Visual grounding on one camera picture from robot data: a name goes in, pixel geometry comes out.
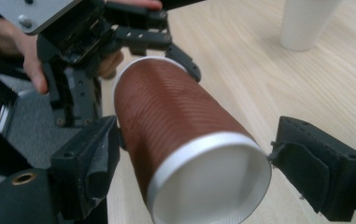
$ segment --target table surface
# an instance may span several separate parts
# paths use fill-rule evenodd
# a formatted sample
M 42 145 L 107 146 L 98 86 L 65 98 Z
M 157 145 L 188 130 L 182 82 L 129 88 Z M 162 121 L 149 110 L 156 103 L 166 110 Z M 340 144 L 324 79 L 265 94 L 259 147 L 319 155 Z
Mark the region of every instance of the table surface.
M 200 67 L 201 86 L 266 154 L 280 116 L 312 123 L 356 149 L 356 0 L 343 2 L 316 46 L 305 52 L 285 50 L 278 42 L 284 3 L 208 0 L 177 8 L 169 11 L 172 36 Z M 124 52 L 118 71 L 135 58 Z M 105 115 L 114 114 L 113 81 L 102 84 Z M 107 199 L 109 223 L 152 223 L 125 151 Z M 330 222 L 274 169 L 269 190 L 244 223 Z

